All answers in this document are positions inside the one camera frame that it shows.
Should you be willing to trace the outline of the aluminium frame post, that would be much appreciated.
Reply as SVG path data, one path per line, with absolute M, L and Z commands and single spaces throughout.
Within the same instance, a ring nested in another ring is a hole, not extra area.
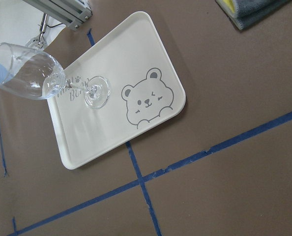
M 29 5 L 77 31 L 92 16 L 88 0 L 25 0 Z

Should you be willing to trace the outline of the clear wine glass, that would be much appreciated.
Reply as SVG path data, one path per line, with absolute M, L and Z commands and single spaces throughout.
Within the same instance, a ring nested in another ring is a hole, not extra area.
M 64 89 L 75 89 L 84 95 L 85 104 L 102 108 L 110 97 L 110 85 L 102 76 L 94 76 L 83 84 L 67 78 L 61 64 L 50 54 L 21 45 L 0 44 L 0 64 L 13 78 L 0 85 L 0 90 L 32 100 L 56 96 Z

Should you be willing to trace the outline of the grey and yellow cloth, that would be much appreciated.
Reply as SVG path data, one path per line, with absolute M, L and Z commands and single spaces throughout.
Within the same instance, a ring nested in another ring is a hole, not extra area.
M 216 0 L 238 30 L 245 30 L 287 4 L 289 0 Z

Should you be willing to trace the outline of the cream bear tray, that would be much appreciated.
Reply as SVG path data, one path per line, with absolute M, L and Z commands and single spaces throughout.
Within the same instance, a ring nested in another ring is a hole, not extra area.
M 94 76 L 111 86 L 100 109 L 65 89 L 48 100 L 63 165 L 70 170 L 176 116 L 185 91 L 150 16 L 135 12 L 65 69 L 68 79 Z

